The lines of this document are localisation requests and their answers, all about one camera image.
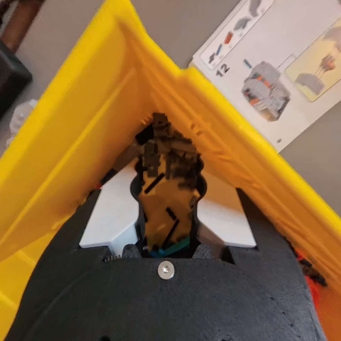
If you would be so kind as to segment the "black device with green lights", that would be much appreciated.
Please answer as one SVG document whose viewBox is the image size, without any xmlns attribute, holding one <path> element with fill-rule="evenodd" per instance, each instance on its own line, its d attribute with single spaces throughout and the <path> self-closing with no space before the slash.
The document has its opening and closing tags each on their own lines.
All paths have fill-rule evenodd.
<svg viewBox="0 0 341 341">
<path fill-rule="evenodd" d="M 0 118 L 10 109 L 32 79 L 30 71 L 0 41 Z"/>
</svg>

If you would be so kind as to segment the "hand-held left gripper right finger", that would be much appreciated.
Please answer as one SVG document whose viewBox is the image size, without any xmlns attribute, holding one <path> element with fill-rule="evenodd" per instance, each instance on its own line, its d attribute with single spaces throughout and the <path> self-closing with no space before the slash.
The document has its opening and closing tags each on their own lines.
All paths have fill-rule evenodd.
<svg viewBox="0 0 341 341">
<path fill-rule="evenodd" d="M 237 190 L 195 163 L 197 199 L 191 202 L 190 247 L 209 248 L 213 258 L 233 258 L 230 247 L 254 249 L 256 241 Z"/>
</svg>

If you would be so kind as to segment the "yellow storage bin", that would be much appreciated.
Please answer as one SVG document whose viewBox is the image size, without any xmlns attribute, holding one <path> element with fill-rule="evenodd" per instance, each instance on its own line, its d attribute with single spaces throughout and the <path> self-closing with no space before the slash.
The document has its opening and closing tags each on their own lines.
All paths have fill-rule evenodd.
<svg viewBox="0 0 341 341">
<path fill-rule="evenodd" d="M 259 205 L 326 278 L 318 317 L 340 340 L 340 217 L 193 67 L 149 37 L 130 1 L 105 1 L 1 157 L 1 340 L 47 241 L 138 128 L 162 109 L 204 161 Z"/>
</svg>

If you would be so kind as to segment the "open instruction booklet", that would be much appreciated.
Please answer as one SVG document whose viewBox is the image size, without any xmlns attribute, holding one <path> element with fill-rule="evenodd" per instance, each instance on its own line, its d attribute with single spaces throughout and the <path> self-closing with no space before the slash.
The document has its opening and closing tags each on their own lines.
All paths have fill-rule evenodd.
<svg viewBox="0 0 341 341">
<path fill-rule="evenodd" d="M 280 152 L 340 102 L 340 1 L 240 1 L 190 65 Z"/>
</svg>

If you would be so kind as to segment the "pile of toy building parts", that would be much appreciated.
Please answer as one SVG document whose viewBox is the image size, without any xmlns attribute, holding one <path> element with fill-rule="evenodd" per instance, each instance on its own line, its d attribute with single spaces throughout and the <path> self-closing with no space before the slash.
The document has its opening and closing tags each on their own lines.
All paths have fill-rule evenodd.
<svg viewBox="0 0 341 341">
<path fill-rule="evenodd" d="M 200 157 L 190 139 L 175 130 L 163 113 L 153 114 L 153 123 L 137 134 L 135 141 L 117 159 L 111 169 L 116 175 L 133 159 L 140 160 L 142 191 L 139 198 L 145 214 L 145 238 L 140 243 L 147 254 L 166 249 L 181 238 L 190 236 L 191 202 L 199 197 L 196 190 L 195 163 Z M 274 228 L 258 208 L 242 197 L 242 207 L 256 241 L 254 249 L 230 247 L 233 258 L 213 258 L 208 247 L 189 247 L 180 257 L 199 259 L 202 272 L 208 274 L 213 266 L 255 277 L 278 305 L 311 301 L 319 306 L 320 288 L 325 279 L 312 264 Z"/>
</svg>

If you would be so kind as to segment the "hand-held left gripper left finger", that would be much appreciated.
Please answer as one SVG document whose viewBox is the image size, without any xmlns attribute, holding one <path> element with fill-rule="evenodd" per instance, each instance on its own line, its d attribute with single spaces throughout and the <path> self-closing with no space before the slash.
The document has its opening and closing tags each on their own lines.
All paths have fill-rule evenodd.
<svg viewBox="0 0 341 341">
<path fill-rule="evenodd" d="M 114 257 L 145 238 L 145 214 L 140 160 L 133 159 L 100 189 L 79 246 L 83 249 L 108 247 Z"/>
</svg>

